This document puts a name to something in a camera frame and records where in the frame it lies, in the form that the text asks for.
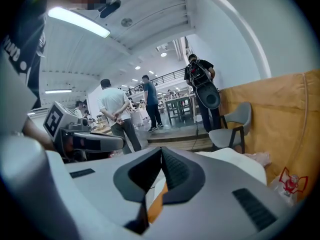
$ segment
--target jeans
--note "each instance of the jeans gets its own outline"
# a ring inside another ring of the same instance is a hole
[[[125,119],[123,121],[124,121],[123,125],[115,123],[114,125],[111,126],[111,131],[112,131],[113,135],[126,139],[126,137],[125,137],[125,133],[126,133],[126,135],[128,136],[128,138],[133,146],[134,151],[135,152],[140,151],[141,145],[140,145],[139,140],[137,138],[137,135],[135,132],[135,127],[132,124],[131,119]],[[125,142],[125,145],[122,148],[122,151],[123,151],[123,154],[125,154],[125,155],[132,153],[127,142]]]
[[[211,128],[211,123],[209,119],[209,109],[205,107],[205,105],[200,101],[198,95],[195,95],[196,101],[199,105],[200,114],[202,116],[203,127],[205,131],[208,133],[211,130],[221,129],[221,120],[219,118],[220,113],[219,109],[210,109],[213,121],[213,128]]]
[[[157,122],[158,122],[158,124],[162,124],[161,116],[160,116],[160,113],[158,110],[158,104],[146,106],[146,111],[148,112],[148,115],[151,119],[151,126],[152,127],[157,127]]]

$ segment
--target orange fabric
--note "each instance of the orange fabric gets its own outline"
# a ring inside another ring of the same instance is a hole
[[[162,211],[162,200],[163,195],[168,192],[167,183],[164,184],[163,190],[161,193],[156,197],[156,199],[153,201],[152,205],[150,206],[148,210],[148,221],[150,223],[153,223],[158,215]]]
[[[306,190],[298,196],[301,200],[311,192],[320,171],[320,70],[223,89],[220,114],[234,111],[242,102],[250,102],[252,107],[251,128],[244,137],[245,152],[269,152],[271,164],[266,168],[268,184],[284,167],[289,169],[290,174],[308,176]],[[232,128],[235,124],[228,123],[228,126]],[[160,214],[162,196],[167,191],[165,185],[151,205],[148,211],[150,222]]]

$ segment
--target balcony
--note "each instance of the balcony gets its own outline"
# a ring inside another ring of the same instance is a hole
[[[174,71],[172,73],[160,76],[158,78],[152,79],[151,82],[157,88],[158,87],[165,88],[166,86],[172,86],[172,85],[183,82],[184,78],[185,78],[185,69],[183,68],[183,69]],[[143,91],[144,91],[143,84],[140,84],[135,88],[127,90],[125,93],[128,97],[130,97],[136,94],[141,94],[143,93]]]

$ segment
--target fluorescent light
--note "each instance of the fluorescent light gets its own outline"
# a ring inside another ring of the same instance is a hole
[[[92,20],[70,10],[63,9],[61,7],[55,7],[49,10],[49,17],[68,22],[79,26],[80,28],[89,30],[103,38],[110,35],[110,31],[93,22]]]
[[[46,90],[46,94],[61,94],[61,93],[71,93],[71,89],[66,89],[66,90]]]

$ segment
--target railing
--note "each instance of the railing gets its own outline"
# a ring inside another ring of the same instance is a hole
[[[169,81],[172,81],[172,80],[175,80],[175,79],[181,79],[181,78],[184,78],[184,77],[185,77],[185,69],[183,68],[183,69],[174,71],[172,73],[165,74],[163,76],[155,78],[155,79],[151,80],[151,82],[155,86],[158,86],[158,85],[167,83]],[[142,83],[142,84],[136,86],[135,88],[127,90],[125,93],[126,93],[126,95],[128,97],[130,97],[131,95],[138,94],[138,93],[141,93],[143,91],[144,91],[144,87],[143,87],[143,83]]]

